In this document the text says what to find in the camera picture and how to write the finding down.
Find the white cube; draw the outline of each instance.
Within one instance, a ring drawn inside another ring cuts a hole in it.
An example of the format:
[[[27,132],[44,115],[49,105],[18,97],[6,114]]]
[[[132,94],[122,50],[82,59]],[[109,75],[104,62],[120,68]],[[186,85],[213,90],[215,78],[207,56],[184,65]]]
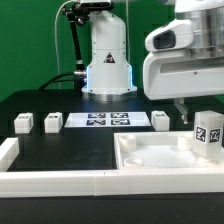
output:
[[[194,123],[193,151],[218,159],[222,148],[224,115],[213,111],[197,112]]]
[[[152,111],[151,121],[156,131],[169,131],[170,129],[170,118],[164,111]]]
[[[62,113],[50,113],[44,120],[45,133],[59,133],[62,125]]]
[[[14,120],[15,133],[26,134],[30,133],[33,127],[33,114],[32,113],[21,113]]]

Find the white tray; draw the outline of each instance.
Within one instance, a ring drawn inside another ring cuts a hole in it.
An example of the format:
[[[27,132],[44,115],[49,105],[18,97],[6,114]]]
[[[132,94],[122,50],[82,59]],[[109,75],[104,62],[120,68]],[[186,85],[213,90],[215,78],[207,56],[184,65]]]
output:
[[[183,134],[192,135],[193,140],[193,132],[116,133],[114,139],[118,169],[224,167],[223,148],[215,161],[203,158],[190,149],[179,149],[178,136]],[[124,148],[125,139],[135,139],[130,143],[131,151],[127,148],[129,143],[126,143]]]

